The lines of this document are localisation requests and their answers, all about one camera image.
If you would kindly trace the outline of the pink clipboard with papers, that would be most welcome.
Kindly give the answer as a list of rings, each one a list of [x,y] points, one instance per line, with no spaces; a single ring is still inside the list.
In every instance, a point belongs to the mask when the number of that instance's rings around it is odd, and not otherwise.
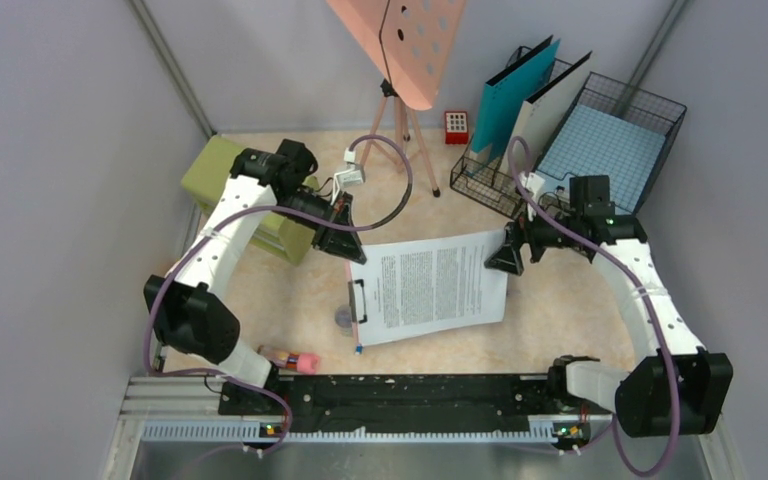
[[[369,245],[350,262],[355,338],[362,347],[504,319],[508,275],[485,266],[501,229]]]

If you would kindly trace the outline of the grey white file folder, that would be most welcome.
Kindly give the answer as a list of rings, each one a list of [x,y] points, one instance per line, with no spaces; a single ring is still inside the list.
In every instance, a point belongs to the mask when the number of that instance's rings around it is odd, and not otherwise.
[[[537,159],[591,73],[592,56],[589,51],[575,63],[556,58],[542,75],[540,89],[520,103],[508,103],[510,114],[501,128],[507,134],[505,140],[522,136]]]

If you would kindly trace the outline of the black wire mesh file rack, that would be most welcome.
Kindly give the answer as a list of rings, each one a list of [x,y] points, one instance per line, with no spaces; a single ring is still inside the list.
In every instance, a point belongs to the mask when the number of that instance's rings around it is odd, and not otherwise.
[[[450,188],[507,217],[523,201],[509,165],[536,172],[552,192],[574,177],[605,175],[619,212],[644,205],[687,108],[591,70],[585,54],[558,58],[559,41],[519,48],[485,81],[473,134],[450,171]]]

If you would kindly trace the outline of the green metal drawer box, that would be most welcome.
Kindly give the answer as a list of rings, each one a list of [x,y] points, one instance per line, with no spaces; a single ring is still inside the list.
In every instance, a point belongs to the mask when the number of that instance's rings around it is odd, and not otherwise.
[[[211,137],[184,174],[180,185],[210,223],[218,224],[233,212],[273,203],[277,196],[253,178],[232,176],[232,167],[244,147],[222,136]],[[311,250],[314,230],[278,213],[252,214],[248,225],[260,221],[249,244],[294,266]]]

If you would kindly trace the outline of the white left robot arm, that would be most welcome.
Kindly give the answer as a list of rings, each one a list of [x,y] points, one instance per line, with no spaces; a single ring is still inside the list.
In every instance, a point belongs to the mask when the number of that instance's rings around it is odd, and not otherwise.
[[[318,166],[304,143],[285,139],[274,153],[246,148],[233,161],[205,228],[163,277],[153,275],[144,295],[157,341],[208,362],[245,383],[243,401],[257,413],[279,404],[271,362],[249,346],[223,297],[245,248],[268,212],[314,232],[312,247],[363,264],[366,256],[351,226],[348,194],[326,200],[305,186]]]

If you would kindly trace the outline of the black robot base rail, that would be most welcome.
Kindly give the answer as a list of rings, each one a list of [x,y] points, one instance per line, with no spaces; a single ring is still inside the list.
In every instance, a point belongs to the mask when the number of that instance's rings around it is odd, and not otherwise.
[[[290,412],[294,434],[533,442],[552,442],[573,426],[610,416],[592,402],[555,396],[543,375],[274,374],[265,388],[271,397],[224,383],[219,414]]]

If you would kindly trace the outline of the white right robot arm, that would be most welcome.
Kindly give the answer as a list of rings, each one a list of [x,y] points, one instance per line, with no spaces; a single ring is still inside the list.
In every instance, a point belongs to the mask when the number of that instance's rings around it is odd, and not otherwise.
[[[540,175],[521,173],[515,185],[528,205],[505,226],[486,267],[522,274],[523,247],[532,263],[550,248],[585,256],[610,287],[636,358],[635,368],[625,371],[589,356],[559,357],[548,373],[549,404],[572,412],[589,401],[613,413],[633,438],[713,432],[733,379],[732,363],[690,330],[656,270],[642,224],[617,211],[608,177],[573,178],[555,214],[539,204],[547,192]]]

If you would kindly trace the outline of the light blue clipboard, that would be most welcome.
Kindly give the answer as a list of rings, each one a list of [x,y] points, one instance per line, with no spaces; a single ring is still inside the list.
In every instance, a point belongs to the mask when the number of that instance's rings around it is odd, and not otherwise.
[[[570,179],[605,175],[618,210],[637,209],[666,136],[597,109],[576,105],[537,171],[554,187]]]

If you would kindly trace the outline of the teal file folder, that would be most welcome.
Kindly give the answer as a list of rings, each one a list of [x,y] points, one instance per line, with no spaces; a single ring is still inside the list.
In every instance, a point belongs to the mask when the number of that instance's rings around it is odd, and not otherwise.
[[[477,158],[502,154],[522,103],[548,82],[560,44],[549,36],[485,82],[470,145]]]

